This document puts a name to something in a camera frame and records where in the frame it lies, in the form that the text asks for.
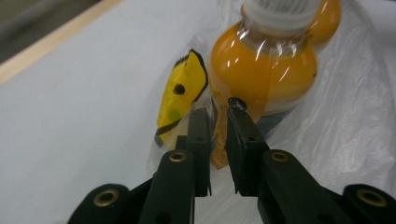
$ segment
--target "bottle cap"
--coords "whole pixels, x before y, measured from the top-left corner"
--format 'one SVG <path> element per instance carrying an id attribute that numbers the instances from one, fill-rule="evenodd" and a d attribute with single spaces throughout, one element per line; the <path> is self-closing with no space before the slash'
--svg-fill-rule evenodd
<path id="1" fill-rule="evenodd" d="M 321 0 L 246 0 L 245 16 L 260 26 L 276 30 L 305 28 L 317 14 Z"/>

